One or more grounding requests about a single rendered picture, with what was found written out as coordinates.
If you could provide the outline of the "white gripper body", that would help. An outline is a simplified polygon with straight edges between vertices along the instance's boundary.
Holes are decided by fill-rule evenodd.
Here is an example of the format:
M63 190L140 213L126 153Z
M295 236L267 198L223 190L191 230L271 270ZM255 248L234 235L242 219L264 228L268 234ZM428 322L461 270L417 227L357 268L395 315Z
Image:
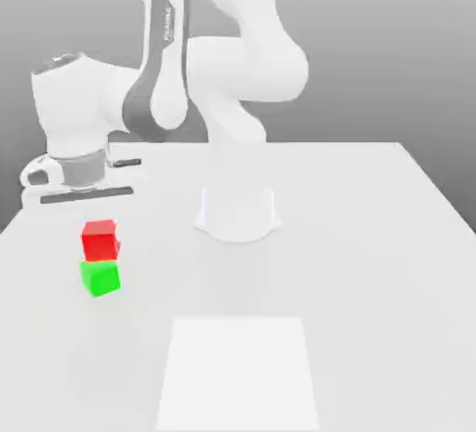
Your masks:
M66 187L32 186L20 196L22 213L42 210L66 211L84 215L115 215L124 204L134 198L130 186L85 188L73 190Z

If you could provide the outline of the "small red cube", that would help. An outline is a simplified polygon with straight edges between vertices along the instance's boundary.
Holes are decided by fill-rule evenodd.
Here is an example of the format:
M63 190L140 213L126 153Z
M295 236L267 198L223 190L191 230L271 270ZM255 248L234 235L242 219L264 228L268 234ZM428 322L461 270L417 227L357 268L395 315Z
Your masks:
M86 261L117 259L121 243L116 237L116 224L112 219L86 222L81 239Z

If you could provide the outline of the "small green cube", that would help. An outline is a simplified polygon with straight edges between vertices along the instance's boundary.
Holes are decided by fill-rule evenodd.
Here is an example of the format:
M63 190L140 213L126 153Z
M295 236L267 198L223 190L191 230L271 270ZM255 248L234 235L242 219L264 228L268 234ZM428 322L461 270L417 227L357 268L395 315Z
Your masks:
M121 287L119 270L115 260L82 261L82 282L93 297L99 297Z

